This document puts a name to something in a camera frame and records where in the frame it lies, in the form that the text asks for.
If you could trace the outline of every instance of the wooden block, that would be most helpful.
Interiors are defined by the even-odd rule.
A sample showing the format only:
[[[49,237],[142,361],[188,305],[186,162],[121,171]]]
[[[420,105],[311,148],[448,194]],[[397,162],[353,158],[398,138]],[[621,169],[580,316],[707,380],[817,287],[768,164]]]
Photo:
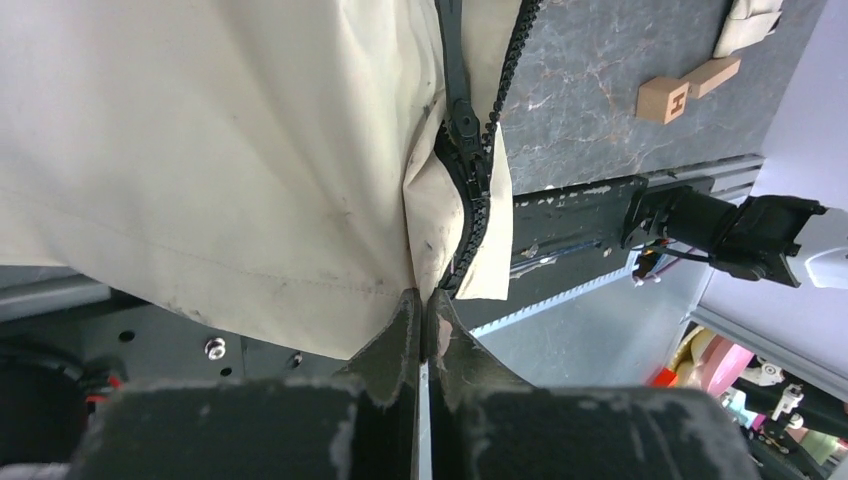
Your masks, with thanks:
[[[682,78],[689,82],[689,96],[701,98],[739,71],[739,57],[714,58]]]
[[[657,77],[639,87],[636,116],[663,125],[683,115],[689,82]]]

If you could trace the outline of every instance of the zipper slider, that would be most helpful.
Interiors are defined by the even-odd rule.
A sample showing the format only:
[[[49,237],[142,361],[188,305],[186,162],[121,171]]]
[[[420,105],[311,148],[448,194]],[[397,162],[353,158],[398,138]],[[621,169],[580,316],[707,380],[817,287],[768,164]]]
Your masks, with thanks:
[[[480,121],[466,99],[459,99],[450,109],[450,133],[459,149],[460,162],[471,200],[491,196],[488,165],[480,136]]]

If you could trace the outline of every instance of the gray wall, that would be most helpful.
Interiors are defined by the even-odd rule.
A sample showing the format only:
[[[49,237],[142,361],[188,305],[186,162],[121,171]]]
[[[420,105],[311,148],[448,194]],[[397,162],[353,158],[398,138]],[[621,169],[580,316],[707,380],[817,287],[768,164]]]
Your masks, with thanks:
[[[848,2],[825,7],[763,153],[754,195],[796,195],[848,209]],[[702,304],[848,379],[848,291],[794,290],[717,272]]]

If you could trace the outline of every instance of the stitching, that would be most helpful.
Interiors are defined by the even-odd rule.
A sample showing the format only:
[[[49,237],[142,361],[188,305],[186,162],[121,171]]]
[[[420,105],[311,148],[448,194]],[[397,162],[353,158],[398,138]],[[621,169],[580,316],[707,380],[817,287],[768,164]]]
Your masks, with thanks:
[[[248,271],[248,270],[242,270],[242,269],[239,269],[239,268],[236,268],[236,267],[233,267],[233,266],[230,266],[230,265],[226,265],[224,263],[221,263],[221,262],[209,259],[209,258],[201,257],[201,256],[198,256],[198,255],[195,255],[195,254],[192,254],[192,253],[188,253],[188,252],[183,252],[181,250],[177,250],[177,249],[175,249],[173,247],[169,247],[167,245],[162,245],[162,244],[159,244],[159,243],[156,243],[156,242],[152,242],[152,241],[150,241],[146,238],[137,238],[137,237],[132,236],[132,235],[126,233],[126,232],[122,232],[122,231],[120,231],[120,230],[118,230],[118,229],[116,229],[116,228],[114,228],[110,225],[106,225],[106,224],[100,223],[98,221],[82,217],[82,216],[77,215],[75,213],[66,212],[66,211],[64,211],[60,208],[53,206],[53,205],[49,205],[47,203],[44,203],[44,202],[41,202],[41,201],[38,201],[38,200],[34,200],[34,199],[32,199],[32,198],[30,198],[26,195],[23,195],[19,192],[9,190],[8,188],[6,188],[4,186],[0,186],[0,191],[3,191],[8,195],[13,195],[13,196],[16,196],[16,197],[20,197],[20,199],[23,199],[24,200],[23,202],[20,202],[20,201],[15,202],[15,203],[19,203],[19,205],[26,205],[26,202],[29,202],[29,203],[32,203],[32,204],[35,204],[35,205],[39,205],[43,208],[46,208],[47,210],[52,210],[54,212],[61,213],[61,214],[66,215],[68,217],[75,218],[77,220],[81,220],[85,223],[89,223],[89,224],[94,225],[96,227],[100,227],[104,230],[118,234],[122,237],[129,239],[129,240],[140,242],[140,243],[143,243],[145,245],[148,245],[148,246],[151,246],[151,247],[154,247],[154,248],[166,250],[168,252],[175,253],[175,254],[183,256],[183,257],[188,257],[188,258],[192,258],[194,260],[199,260],[201,262],[208,263],[208,264],[211,264],[211,265],[215,265],[215,266],[218,266],[219,268],[229,270],[229,271],[232,271],[232,272],[236,272],[236,273],[240,273],[242,275],[251,275],[251,276],[256,276],[256,277],[274,278],[274,279],[279,279],[279,280],[287,280],[287,281],[294,282],[294,283],[303,283],[303,284],[315,285],[315,286],[319,286],[319,287],[337,288],[337,289],[342,289],[342,290],[349,290],[349,291],[352,291],[352,292],[370,293],[370,294],[383,295],[383,296],[392,297],[392,298],[397,298],[399,296],[398,294],[389,293],[389,292],[385,292],[385,291],[382,291],[382,290],[371,289],[371,288],[358,288],[358,287],[353,287],[353,286],[349,286],[349,285],[337,285],[337,284],[333,284],[333,283],[316,282],[314,280],[306,280],[306,279],[302,279],[302,278],[294,278],[294,277],[287,277],[287,276],[283,276],[283,275],[273,275],[273,274],[270,274],[270,273],[251,272],[251,271]]]

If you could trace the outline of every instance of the black zipper teeth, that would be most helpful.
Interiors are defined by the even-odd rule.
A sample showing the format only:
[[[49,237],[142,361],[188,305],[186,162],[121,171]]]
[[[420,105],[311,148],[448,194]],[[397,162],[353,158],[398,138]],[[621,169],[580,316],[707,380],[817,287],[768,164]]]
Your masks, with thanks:
[[[533,28],[533,22],[536,21],[536,14],[539,13],[542,0],[522,0],[521,6],[518,9],[518,16],[515,20],[515,26],[512,29],[512,35],[507,45],[506,54],[504,55],[504,65],[501,70],[500,83],[498,85],[498,93],[495,97],[492,112],[489,114],[489,122],[486,123],[485,131],[482,134],[483,151],[486,153],[486,169],[491,177],[494,158],[495,129],[497,128],[498,120],[501,117],[506,95],[509,92],[509,87],[512,84],[512,78],[515,76],[515,70],[518,67],[518,59],[521,58],[521,52],[527,39],[530,37],[530,31]],[[462,208],[465,212],[465,219],[462,227],[462,235],[460,236],[459,245],[454,255],[452,268],[445,272],[440,283],[440,288],[446,290],[451,297],[456,295],[465,274],[471,268],[471,262],[477,255],[477,250],[483,243],[483,237],[486,235],[486,230],[489,225],[489,211],[491,204],[488,196],[471,200],[470,182],[473,178],[465,178],[461,172],[459,165],[462,161],[459,154],[459,149],[453,144],[448,134],[445,124],[439,129],[436,136],[435,153],[439,160],[442,161],[445,168],[453,180],[454,185],[459,191],[462,199]]]

